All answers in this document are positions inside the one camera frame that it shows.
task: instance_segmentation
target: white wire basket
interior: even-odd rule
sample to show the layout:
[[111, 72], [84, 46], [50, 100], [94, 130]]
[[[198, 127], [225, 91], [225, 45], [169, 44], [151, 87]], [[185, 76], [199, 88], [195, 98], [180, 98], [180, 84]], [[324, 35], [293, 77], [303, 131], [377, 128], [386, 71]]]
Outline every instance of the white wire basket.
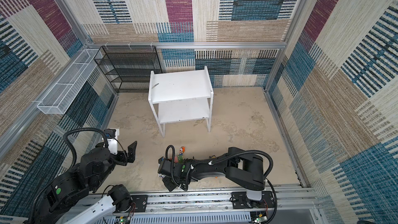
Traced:
[[96, 67], [96, 49], [85, 49], [37, 105], [44, 114], [65, 114]]

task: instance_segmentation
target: white table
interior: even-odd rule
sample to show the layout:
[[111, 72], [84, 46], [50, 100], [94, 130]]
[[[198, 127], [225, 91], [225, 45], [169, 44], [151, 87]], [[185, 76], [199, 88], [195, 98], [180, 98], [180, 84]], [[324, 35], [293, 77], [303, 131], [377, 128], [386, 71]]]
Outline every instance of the white table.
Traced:
[[[210, 132], [213, 94], [207, 66], [203, 70], [174, 73], [151, 71], [148, 101], [162, 137], [166, 123], [202, 118], [206, 119]], [[158, 113], [153, 104], [158, 104]]]

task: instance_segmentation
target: stained floor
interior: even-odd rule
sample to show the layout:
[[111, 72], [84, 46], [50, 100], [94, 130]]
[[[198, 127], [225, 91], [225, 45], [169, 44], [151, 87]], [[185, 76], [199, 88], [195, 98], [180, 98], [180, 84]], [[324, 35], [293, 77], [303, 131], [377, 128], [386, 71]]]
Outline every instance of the stained floor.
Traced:
[[[131, 192], [167, 190], [157, 170], [158, 159], [170, 144], [176, 152], [184, 146], [184, 157], [196, 159], [222, 155], [228, 147], [262, 150], [274, 161], [268, 177], [274, 185], [299, 183], [260, 87], [215, 88], [211, 132], [207, 132], [205, 120], [186, 121], [166, 124], [166, 137], [162, 138], [147, 93], [121, 93], [108, 127], [120, 128], [119, 141], [125, 149], [138, 141], [136, 160], [126, 167], [116, 166], [98, 192], [120, 183]], [[264, 170], [267, 167], [264, 158]], [[225, 177], [189, 185], [192, 189], [236, 186]]]

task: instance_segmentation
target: patterned wall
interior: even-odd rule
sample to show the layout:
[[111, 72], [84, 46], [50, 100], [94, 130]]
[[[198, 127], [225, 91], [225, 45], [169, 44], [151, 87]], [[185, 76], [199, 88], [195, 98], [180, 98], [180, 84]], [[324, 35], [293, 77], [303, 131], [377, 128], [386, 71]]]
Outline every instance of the patterned wall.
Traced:
[[309, 0], [270, 94], [330, 223], [398, 223], [398, 0]]
[[[40, 113], [36, 117], [0, 162], [1, 223], [29, 215], [26, 202], [32, 202], [37, 191], [72, 162], [63, 134], [79, 127], [101, 128], [113, 98], [107, 79], [96, 68], [64, 115]], [[92, 149], [97, 133], [80, 132], [69, 138], [79, 161]]]
[[283, 41], [298, 0], [66, 0], [94, 42]]
[[273, 50], [157, 49], [164, 72], [204, 69], [213, 87], [262, 87], [275, 61]]
[[81, 47], [54, 0], [0, 0], [0, 135]]

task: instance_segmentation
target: black mesh shelf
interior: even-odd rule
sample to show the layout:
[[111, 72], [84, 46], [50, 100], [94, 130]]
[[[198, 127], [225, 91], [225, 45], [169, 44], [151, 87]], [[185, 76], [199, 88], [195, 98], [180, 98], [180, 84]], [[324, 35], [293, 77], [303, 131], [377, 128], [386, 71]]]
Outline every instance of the black mesh shelf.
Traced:
[[102, 46], [98, 52], [102, 59], [95, 62], [117, 93], [147, 93], [150, 72], [163, 72], [153, 46]]

